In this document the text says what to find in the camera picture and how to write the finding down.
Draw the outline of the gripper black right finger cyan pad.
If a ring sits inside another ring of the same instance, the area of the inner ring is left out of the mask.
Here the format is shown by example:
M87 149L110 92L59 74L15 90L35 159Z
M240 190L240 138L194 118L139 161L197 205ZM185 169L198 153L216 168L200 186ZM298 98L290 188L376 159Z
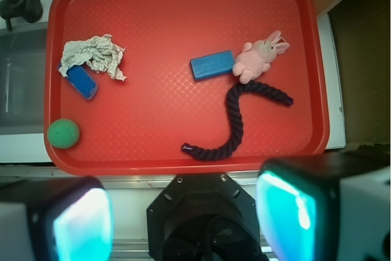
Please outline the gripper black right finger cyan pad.
M388 154L272 158L259 170L255 204L279 260L390 259Z

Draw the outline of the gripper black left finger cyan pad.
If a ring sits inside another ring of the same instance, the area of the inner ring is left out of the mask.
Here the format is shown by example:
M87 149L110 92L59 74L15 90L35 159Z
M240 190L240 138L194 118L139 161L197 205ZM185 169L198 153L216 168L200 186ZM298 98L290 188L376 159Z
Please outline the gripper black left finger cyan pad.
M109 260L114 211L93 177L1 183L1 260Z

